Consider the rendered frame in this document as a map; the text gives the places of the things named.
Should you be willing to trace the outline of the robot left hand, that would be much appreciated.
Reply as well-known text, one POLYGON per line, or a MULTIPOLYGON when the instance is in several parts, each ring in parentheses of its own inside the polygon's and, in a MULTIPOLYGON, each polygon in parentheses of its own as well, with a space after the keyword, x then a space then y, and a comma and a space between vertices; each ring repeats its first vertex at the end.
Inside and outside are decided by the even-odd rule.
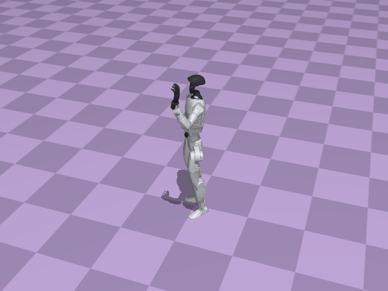
POLYGON ((174 92, 174 98, 173 98, 173 101, 172 101, 172 103, 171 103, 171 109, 175 109, 175 107, 176 107, 176 105, 178 105, 179 104, 179 86, 178 86, 178 84, 173 84, 174 86, 172 86, 174 89, 171 89, 171 90, 173 90, 173 92, 174 92))

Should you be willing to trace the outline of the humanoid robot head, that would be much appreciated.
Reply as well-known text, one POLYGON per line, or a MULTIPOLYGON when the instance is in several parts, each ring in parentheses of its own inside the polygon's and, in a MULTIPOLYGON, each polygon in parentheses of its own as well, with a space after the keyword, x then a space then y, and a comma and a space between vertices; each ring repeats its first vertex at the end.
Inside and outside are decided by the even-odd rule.
POLYGON ((197 99, 197 98, 194 98, 194 96, 197 96, 198 99, 202 99, 202 96, 200 95, 199 90, 195 90, 195 87, 199 85, 204 85, 206 83, 203 76, 192 75, 188 77, 188 80, 190 82, 189 92, 191 94, 193 93, 193 95, 191 96, 191 99, 197 99))

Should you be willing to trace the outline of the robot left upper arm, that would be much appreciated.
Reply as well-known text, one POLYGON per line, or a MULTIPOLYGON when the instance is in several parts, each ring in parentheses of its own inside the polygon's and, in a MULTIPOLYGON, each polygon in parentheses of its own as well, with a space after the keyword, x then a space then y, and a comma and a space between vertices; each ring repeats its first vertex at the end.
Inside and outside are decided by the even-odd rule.
MULTIPOLYGON (((198 117, 204 112, 204 106, 199 102, 197 104, 195 104, 192 108, 192 112, 188 118, 188 120, 191 122, 191 127, 192 125, 196 122, 196 120, 198 119, 198 117)), ((181 128, 184 129, 184 130, 189 130, 188 128, 186 128, 184 126, 184 124, 180 124, 181 125, 181 128)))

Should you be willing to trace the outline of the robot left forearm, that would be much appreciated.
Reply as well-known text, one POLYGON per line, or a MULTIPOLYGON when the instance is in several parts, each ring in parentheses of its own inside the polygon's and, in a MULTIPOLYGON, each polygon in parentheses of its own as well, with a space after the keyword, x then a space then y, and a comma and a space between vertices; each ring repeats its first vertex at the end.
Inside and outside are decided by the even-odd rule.
MULTIPOLYGON (((171 108, 171 105, 170 105, 171 108)), ((184 116, 183 112, 179 108, 179 105, 176 105, 175 109, 173 110, 173 114, 176 116, 179 123, 183 123, 186 128, 191 128, 191 122, 184 116)))

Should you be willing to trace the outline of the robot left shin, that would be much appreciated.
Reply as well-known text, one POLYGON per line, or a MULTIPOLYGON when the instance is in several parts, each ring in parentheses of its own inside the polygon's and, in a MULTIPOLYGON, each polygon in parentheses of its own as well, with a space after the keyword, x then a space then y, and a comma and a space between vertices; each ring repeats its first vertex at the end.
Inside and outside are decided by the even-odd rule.
POLYGON ((194 193, 197 205, 198 205, 198 209, 200 209, 200 212, 202 212, 202 210, 204 210, 204 198, 206 197, 205 196, 205 194, 206 194, 205 182, 200 181, 198 183, 197 188, 195 188, 195 186, 193 186, 193 185, 192 185, 192 187, 193 187, 193 193, 194 193), (202 208, 202 210, 201 210, 201 208, 202 208))

